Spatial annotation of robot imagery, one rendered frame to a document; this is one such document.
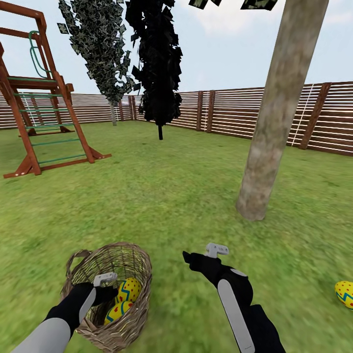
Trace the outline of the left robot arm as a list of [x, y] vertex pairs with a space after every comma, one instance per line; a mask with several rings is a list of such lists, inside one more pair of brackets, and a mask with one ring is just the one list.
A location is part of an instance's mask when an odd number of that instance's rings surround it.
[[78, 282], [69, 295], [48, 313], [46, 319], [10, 353], [63, 353], [90, 308], [113, 302], [119, 294], [113, 285], [125, 279], [114, 271], [95, 275], [90, 282]]

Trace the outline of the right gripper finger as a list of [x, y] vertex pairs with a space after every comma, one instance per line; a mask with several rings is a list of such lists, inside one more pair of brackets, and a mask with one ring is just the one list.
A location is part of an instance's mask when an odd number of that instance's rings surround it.
[[186, 263], [190, 263], [192, 254], [189, 254], [188, 252], [183, 251], [183, 257]]

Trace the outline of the wicker basket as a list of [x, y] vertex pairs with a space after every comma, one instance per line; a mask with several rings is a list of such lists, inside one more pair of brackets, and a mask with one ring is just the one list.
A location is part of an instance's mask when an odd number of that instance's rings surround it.
[[[124, 252], [124, 248], [131, 250], [131, 253]], [[66, 263], [65, 277], [67, 279], [60, 293], [59, 304], [69, 295], [81, 277], [82, 283], [92, 283], [97, 273], [101, 275], [104, 272], [108, 273], [124, 267], [123, 277], [125, 279], [130, 276], [141, 282], [140, 295], [121, 317], [103, 325], [109, 308], [115, 306], [115, 300], [101, 303], [97, 307], [91, 307], [80, 326], [75, 329], [83, 338], [91, 341], [104, 353], [117, 353], [133, 343], [141, 335], [147, 323], [153, 279], [150, 256], [141, 246], [126, 241], [111, 243], [94, 251], [79, 250], [81, 251], [74, 252]], [[120, 253], [114, 255], [118, 252]], [[85, 258], [71, 272], [70, 266], [76, 257]], [[95, 273], [93, 270], [96, 270]]]

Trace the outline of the easter egg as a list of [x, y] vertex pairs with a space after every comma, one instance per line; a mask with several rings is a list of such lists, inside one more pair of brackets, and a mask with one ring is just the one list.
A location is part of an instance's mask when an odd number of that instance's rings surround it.
[[120, 302], [115, 306], [111, 307], [107, 312], [107, 316], [104, 318], [103, 325], [106, 325], [111, 321], [114, 321], [115, 319], [121, 317], [134, 303], [130, 301], [125, 301]]
[[142, 291], [140, 280], [134, 277], [124, 279], [117, 288], [119, 290], [119, 294], [114, 299], [115, 304], [125, 301], [134, 303]]
[[353, 311], [353, 283], [340, 281], [336, 283], [334, 290], [341, 302]]

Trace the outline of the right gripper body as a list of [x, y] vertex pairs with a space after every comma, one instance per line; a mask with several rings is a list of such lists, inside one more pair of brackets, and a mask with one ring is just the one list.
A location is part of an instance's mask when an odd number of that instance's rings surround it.
[[201, 253], [193, 252], [189, 268], [192, 271], [201, 272], [209, 280], [208, 271], [215, 263], [221, 263], [221, 259], [218, 257], [212, 258]]

